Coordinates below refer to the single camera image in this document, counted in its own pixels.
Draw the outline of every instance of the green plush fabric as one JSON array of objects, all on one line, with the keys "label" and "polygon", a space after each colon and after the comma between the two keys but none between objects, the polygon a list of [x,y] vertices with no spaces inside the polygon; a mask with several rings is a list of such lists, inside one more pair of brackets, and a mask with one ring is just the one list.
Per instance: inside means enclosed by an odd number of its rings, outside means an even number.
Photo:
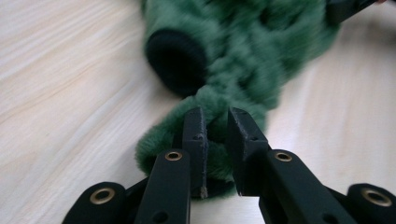
[{"label": "green plush fabric", "polygon": [[138,142],[135,158],[146,174],[157,154],[171,147],[184,113],[200,106],[209,138],[207,175],[233,181],[224,148],[228,108],[246,110],[264,128],[282,85],[324,52],[337,31],[325,22],[325,0],[145,0],[142,8],[146,43],[159,30],[180,31],[206,59],[205,85]]}]

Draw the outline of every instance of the light wood surface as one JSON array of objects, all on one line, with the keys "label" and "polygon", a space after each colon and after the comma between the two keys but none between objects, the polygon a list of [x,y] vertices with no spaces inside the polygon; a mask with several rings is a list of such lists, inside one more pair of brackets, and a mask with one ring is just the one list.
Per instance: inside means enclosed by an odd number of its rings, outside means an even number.
[{"label": "light wood surface", "polygon": [[[142,54],[137,0],[0,3],[1,223],[61,223],[82,191],[143,178],[134,147],[179,102]],[[396,193],[396,7],[365,9],[289,82],[266,135],[330,188]],[[193,203],[191,223],[263,223],[255,198]]]}]

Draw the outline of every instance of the green fuzzy toy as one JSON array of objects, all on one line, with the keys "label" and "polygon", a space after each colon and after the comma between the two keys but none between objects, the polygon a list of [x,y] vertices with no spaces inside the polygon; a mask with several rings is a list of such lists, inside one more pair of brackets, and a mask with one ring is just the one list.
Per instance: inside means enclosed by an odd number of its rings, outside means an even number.
[{"label": "green fuzzy toy", "polygon": [[[233,181],[224,147],[229,107],[260,127],[278,105],[281,87],[326,50],[337,27],[325,21],[325,0],[143,0],[148,61],[171,91],[186,97],[139,141],[135,157],[147,175],[172,146],[184,114],[205,113],[208,192]],[[210,182],[222,183],[217,189]]]}]

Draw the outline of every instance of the screw hole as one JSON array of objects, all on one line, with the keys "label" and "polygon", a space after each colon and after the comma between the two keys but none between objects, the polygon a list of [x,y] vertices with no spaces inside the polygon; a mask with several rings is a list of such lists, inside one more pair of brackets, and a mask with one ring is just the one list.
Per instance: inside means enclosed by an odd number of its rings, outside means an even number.
[{"label": "screw hole", "polygon": [[323,214],[322,218],[326,223],[338,224],[337,218],[331,214]]},{"label": "screw hole", "polygon": [[96,190],[90,197],[91,203],[102,204],[107,203],[113,199],[116,192],[111,188],[104,188]]},{"label": "screw hole", "polygon": [[291,161],[292,157],[289,154],[284,152],[278,152],[275,154],[275,157],[280,161]]},{"label": "screw hole", "polygon": [[392,201],[389,197],[374,189],[362,189],[361,194],[363,195],[364,199],[370,203],[374,203],[383,207],[389,207],[392,205]]},{"label": "screw hole", "polygon": [[158,212],[152,217],[152,221],[155,223],[164,223],[168,220],[168,214],[165,212]]},{"label": "screw hole", "polygon": [[165,155],[165,158],[169,161],[178,161],[181,157],[182,155],[179,152],[169,152]]}]

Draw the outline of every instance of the wood grain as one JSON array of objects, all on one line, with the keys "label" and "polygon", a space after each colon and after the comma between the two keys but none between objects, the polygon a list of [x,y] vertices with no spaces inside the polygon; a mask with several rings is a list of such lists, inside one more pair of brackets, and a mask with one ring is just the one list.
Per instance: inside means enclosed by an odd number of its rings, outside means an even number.
[{"label": "wood grain", "polygon": [[[269,114],[271,145],[343,193],[396,193],[395,14],[386,3],[345,22]],[[0,21],[1,222],[61,223],[89,186],[142,179],[135,144],[180,99],[142,54],[138,1],[3,1]],[[241,222],[263,223],[257,199],[192,205],[191,223]]]}]

